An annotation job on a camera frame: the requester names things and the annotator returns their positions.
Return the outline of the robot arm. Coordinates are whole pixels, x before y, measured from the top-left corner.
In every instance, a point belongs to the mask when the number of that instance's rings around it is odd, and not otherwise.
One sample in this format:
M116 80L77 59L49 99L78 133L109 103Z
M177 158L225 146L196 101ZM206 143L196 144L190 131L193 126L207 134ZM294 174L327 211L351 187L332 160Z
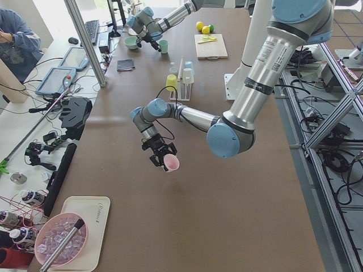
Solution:
M160 98L132 110L130 117L143 135L142 148L152 150L153 164L166 172L179 168L174 144L166 143L154 126L160 118L187 121L205 132L210 150L218 157L232 158L250 149L255 119L295 50L331 38L334 7L334 1L273 1L267 37L248 75L237 80L238 96L221 116Z
M136 16L131 15L126 24L135 31L137 35L136 44L142 47L141 42L149 43L155 50L161 52L161 45L157 42L168 29L182 22L188 15L197 12L205 4L205 1L191 0L171 11L164 18L156 20L154 12L150 7L145 7Z

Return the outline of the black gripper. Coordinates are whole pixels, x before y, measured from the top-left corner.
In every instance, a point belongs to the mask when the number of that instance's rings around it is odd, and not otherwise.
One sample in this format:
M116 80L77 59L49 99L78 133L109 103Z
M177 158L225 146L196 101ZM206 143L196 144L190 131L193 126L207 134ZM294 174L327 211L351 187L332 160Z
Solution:
M171 142L166 144L163 137L157 133L151 138L145 140L141 148L146 151L148 148L152 150L154 155L149 157L150 161L156 166L161 167L165 172L168 172L168 168L164 164L164 159L162 155L173 154L176 155L177 149L175 145Z
M148 33L148 31L147 30L142 30L140 33L138 33L137 34L137 42L136 42L136 44L137 44L137 46L139 47L139 48L141 48L142 47L142 45L141 45L141 41L145 41L145 42L147 42L147 43L150 43L150 45L156 50L156 51L158 51L158 52L161 52L162 50L161 50L161 48L160 48L160 45L156 42L156 41L154 41L153 40L153 38L150 36L150 34Z

